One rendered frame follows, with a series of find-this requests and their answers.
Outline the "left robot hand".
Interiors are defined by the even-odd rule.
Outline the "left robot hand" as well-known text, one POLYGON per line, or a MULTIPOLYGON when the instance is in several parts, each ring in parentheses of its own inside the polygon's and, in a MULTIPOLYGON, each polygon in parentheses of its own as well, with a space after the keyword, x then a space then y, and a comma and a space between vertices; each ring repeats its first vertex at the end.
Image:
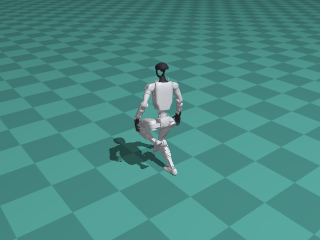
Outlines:
POLYGON ((134 124, 135 124, 135 130, 137 131, 137 132, 140 132, 140 127, 138 126, 138 124, 139 124, 139 119, 138 118, 136 118, 135 120, 134 120, 134 124))

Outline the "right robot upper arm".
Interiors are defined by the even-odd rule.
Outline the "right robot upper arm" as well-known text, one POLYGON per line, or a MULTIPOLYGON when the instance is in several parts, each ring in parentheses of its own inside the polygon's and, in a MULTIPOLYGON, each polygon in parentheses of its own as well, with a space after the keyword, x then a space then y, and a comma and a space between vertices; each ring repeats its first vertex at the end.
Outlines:
POLYGON ((182 98, 182 95, 181 95, 181 92, 179 89, 179 85, 176 82, 172 82, 172 84, 173 84, 173 92, 174 92, 175 96, 177 97, 175 99, 175 102, 177 104, 180 104, 183 101, 183 98, 182 98))

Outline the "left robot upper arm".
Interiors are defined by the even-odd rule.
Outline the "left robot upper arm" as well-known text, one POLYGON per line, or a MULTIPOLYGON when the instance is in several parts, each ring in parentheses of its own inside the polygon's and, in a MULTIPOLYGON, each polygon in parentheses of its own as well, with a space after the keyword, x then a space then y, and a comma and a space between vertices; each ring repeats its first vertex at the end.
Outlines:
POLYGON ((151 92, 155 89, 155 83, 149 83, 145 86, 145 91, 144 91, 144 95, 143 95, 143 101, 142 101, 142 105, 141 108, 146 109, 148 108, 148 100, 151 96, 151 92))

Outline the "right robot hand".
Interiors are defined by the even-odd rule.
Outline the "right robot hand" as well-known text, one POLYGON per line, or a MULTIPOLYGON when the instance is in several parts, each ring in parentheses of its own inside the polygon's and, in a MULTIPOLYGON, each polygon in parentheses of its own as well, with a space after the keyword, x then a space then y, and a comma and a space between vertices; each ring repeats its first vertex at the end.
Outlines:
MULTIPOLYGON (((180 115, 181 115, 181 111, 179 112, 179 115, 177 114, 177 113, 175 113, 175 116, 173 116, 172 118, 174 118, 175 117, 175 123, 176 123, 176 125, 178 124, 180 124, 180 120, 181 120, 181 117, 180 117, 180 115)), ((177 125, 177 126, 178 126, 177 125)))

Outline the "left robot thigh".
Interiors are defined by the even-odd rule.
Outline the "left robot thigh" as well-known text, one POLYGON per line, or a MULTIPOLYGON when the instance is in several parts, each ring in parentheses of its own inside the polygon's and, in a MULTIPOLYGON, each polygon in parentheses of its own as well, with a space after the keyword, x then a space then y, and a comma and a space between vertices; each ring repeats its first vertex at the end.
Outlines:
POLYGON ((156 131, 160 128, 160 123, 156 122, 153 118, 143 118, 137 124, 138 127, 142 128, 149 128, 149 131, 156 131))

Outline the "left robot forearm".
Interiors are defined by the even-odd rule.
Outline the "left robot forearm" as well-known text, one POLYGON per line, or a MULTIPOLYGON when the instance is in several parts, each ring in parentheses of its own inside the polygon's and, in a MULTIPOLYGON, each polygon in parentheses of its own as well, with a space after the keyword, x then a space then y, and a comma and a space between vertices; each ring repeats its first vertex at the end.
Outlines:
POLYGON ((135 117, 134 117, 134 120, 135 120, 135 121, 136 121, 136 119, 139 119, 139 121, 140 121, 140 118, 142 117, 143 112, 145 111, 144 108, 141 108, 142 103, 143 103, 143 101, 140 103, 139 108, 138 108, 138 111, 137 111, 137 113, 136 113, 136 115, 135 115, 135 117))

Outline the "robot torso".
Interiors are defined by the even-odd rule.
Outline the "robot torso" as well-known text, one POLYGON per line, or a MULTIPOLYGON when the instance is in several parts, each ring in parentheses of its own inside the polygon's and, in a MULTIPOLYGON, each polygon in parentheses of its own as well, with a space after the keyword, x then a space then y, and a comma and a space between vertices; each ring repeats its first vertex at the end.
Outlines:
MULTIPOLYGON (((159 81, 159 80, 158 80, 159 81)), ((155 80, 155 88, 151 92, 152 103, 158 113, 156 122, 160 123, 160 129, 165 129, 171 125, 170 116, 164 110, 169 110, 173 102, 173 83, 167 79, 168 82, 158 82, 155 80)))

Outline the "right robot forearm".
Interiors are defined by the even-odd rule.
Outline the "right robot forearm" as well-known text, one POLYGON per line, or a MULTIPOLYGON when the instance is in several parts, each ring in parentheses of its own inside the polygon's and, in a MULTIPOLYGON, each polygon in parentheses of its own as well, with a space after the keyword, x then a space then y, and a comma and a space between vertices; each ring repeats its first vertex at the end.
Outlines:
POLYGON ((176 114, 179 115, 179 113, 182 111, 183 101, 180 104, 176 104, 176 114))

